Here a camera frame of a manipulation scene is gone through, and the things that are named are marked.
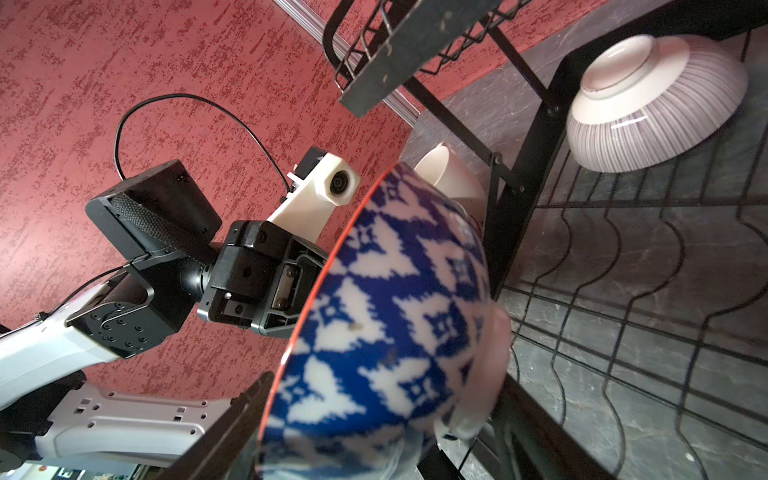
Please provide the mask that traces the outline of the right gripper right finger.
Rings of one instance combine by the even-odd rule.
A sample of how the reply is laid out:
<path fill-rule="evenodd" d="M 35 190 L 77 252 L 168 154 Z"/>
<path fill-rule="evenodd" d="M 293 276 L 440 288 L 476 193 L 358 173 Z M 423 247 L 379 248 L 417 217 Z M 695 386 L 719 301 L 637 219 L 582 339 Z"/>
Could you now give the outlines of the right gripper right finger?
<path fill-rule="evenodd" d="M 611 479 L 511 377 L 490 417 L 503 479 Z"/>

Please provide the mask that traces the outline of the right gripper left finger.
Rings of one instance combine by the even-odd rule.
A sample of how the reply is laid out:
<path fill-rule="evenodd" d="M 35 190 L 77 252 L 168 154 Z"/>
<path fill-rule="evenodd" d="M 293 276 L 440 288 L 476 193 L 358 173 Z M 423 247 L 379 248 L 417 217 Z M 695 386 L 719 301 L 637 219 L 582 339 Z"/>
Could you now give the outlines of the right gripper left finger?
<path fill-rule="evenodd" d="M 259 479 L 258 432 L 273 381 L 272 372 L 259 377 L 158 479 Z"/>

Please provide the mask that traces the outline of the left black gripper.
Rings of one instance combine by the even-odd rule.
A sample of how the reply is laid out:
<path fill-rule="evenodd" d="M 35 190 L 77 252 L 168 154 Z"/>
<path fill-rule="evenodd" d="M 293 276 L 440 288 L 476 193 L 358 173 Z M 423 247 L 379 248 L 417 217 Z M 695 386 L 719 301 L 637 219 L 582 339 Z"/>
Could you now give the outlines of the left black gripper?
<path fill-rule="evenodd" d="M 269 221 L 237 221 L 198 304 L 200 318 L 288 338 L 328 254 Z"/>

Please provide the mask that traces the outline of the orange pattern bowl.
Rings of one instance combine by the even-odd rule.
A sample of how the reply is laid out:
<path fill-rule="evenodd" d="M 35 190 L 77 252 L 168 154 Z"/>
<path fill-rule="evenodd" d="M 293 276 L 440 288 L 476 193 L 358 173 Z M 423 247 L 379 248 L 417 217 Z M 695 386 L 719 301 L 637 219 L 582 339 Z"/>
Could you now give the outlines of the orange pattern bowl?
<path fill-rule="evenodd" d="M 510 359 L 481 239 L 405 164 L 368 192 L 315 283 L 259 431 L 264 479 L 399 479 L 486 423 Z"/>

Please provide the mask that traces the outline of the pink striped bowl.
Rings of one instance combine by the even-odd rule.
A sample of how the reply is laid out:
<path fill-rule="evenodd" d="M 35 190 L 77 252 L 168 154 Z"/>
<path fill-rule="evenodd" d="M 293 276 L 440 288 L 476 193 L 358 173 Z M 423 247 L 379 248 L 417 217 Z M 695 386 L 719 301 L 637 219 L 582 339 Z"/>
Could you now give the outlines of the pink striped bowl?
<path fill-rule="evenodd" d="M 743 64 L 707 37 L 628 37 L 581 78 L 567 116 L 571 155 L 600 173 L 658 165 L 712 136 L 747 86 Z"/>

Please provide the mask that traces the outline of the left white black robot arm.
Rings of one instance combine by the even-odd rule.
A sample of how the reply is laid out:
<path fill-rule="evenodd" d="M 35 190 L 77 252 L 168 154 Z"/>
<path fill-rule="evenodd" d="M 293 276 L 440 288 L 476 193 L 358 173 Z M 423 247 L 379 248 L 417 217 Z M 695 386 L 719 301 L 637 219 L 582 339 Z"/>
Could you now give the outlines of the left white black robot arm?
<path fill-rule="evenodd" d="M 292 175 L 263 221 L 222 221 L 179 161 L 125 179 L 86 206 L 124 264 L 51 312 L 1 336 L 1 468 L 106 455 L 170 463 L 231 417 L 228 400 L 174 401 L 107 391 L 87 367 L 128 359 L 176 334 L 187 317 L 286 338 L 327 255 L 316 242 L 359 176 L 328 154 Z"/>

